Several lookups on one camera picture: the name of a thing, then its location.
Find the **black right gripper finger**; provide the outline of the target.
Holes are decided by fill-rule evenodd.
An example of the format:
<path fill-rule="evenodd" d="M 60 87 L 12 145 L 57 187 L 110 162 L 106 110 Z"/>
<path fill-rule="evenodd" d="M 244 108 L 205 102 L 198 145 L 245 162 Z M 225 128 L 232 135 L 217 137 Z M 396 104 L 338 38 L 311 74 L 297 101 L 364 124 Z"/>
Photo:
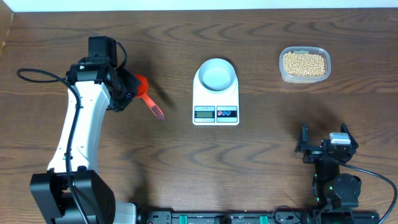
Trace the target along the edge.
<path fill-rule="evenodd" d="M 345 123 L 342 123 L 340 126 L 340 132 L 341 133 L 345 133 L 348 135 L 350 141 L 351 141 L 351 145 L 352 146 L 358 146 L 358 143 L 356 142 L 356 140 L 354 139 L 354 137 L 351 135 L 347 125 Z"/>
<path fill-rule="evenodd" d="M 305 123 L 302 123 L 300 128 L 300 135 L 298 137 L 295 152 L 304 153 L 308 149 L 308 128 Z"/>

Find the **orange measuring scoop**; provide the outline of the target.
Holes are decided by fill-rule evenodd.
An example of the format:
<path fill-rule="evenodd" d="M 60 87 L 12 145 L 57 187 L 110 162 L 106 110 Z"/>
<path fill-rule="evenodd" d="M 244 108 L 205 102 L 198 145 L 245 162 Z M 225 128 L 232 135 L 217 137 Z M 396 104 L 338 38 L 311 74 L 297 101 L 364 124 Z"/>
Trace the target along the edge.
<path fill-rule="evenodd" d="M 156 103 L 149 97 L 147 91 L 149 89 L 149 84 L 147 78 L 142 75 L 135 75 L 135 77 L 140 81 L 140 85 L 137 87 L 138 94 L 137 98 L 141 98 L 147 107 L 152 111 L 155 117 L 161 121 L 165 120 L 165 115 L 162 110 L 156 105 Z"/>

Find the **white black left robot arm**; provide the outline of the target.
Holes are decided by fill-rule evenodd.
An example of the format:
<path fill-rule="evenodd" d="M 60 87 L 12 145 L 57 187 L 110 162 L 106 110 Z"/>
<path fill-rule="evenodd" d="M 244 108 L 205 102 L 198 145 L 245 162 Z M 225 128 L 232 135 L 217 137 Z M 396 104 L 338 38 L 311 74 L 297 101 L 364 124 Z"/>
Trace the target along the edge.
<path fill-rule="evenodd" d="M 85 57 L 63 83 L 67 115 L 47 171 L 34 174 L 30 191 L 47 223 L 137 223 L 133 203 L 115 199 L 98 174 L 98 144 L 106 110 L 119 112 L 140 81 L 110 57 Z"/>

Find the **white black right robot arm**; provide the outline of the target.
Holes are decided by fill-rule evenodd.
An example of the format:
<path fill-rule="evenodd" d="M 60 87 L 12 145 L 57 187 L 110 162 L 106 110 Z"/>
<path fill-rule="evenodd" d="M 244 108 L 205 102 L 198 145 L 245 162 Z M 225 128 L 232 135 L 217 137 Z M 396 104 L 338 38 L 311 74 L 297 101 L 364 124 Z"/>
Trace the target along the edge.
<path fill-rule="evenodd" d="M 321 140 L 319 146 L 309 145 L 308 128 L 305 124 L 301 126 L 295 152 L 303 154 L 303 163 L 315 166 L 313 194 L 321 208 L 335 211 L 359 206 L 361 179 L 340 172 L 340 167 L 351 160 L 358 147 L 345 124 L 339 132 Z"/>

